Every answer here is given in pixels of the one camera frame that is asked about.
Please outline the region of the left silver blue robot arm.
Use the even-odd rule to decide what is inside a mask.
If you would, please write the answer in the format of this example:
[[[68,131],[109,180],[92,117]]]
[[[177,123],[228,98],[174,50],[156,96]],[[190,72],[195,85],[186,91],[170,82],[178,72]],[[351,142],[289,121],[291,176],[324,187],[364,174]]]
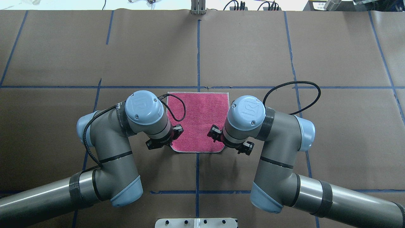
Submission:
[[[143,194],[129,137],[144,132],[149,150],[170,146],[184,131],[172,125],[164,98],[136,91],[125,101],[81,117],[77,134],[96,166],[1,199],[1,224],[30,225],[109,200],[126,206]]]

